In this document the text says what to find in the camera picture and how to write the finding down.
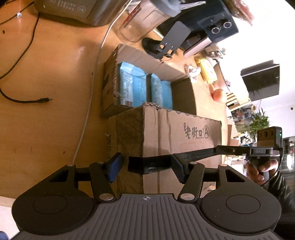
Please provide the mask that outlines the person's right hand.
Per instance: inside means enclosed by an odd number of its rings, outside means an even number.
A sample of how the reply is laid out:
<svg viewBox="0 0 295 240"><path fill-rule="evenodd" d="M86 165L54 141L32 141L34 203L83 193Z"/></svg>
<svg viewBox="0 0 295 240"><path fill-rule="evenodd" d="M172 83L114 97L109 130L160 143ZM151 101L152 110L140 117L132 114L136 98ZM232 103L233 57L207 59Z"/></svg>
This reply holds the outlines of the person's right hand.
<svg viewBox="0 0 295 240"><path fill-rule="evenodd" d="M266 183L265 177L262 175L263 172L268 172L270 178L277 175L277 169L279 168L279 162L276 159L270 159L264 164L260 165L256 169L251 163L247 162L245 165L247 171L247 177L254 183L262 186Z"/></svg>

